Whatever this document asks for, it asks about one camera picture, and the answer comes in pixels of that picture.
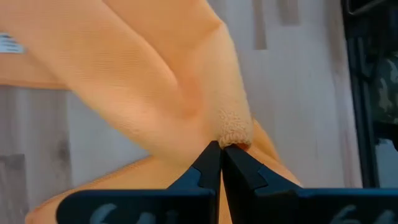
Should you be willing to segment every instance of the light wooden surface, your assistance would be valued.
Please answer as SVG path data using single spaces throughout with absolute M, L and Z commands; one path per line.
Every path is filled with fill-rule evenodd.
M 307 187 L 360 187 L 339 1 L 209 2 L 286 166 Z M 0 223 L 146 155 L 72 93 L 0 87 Z

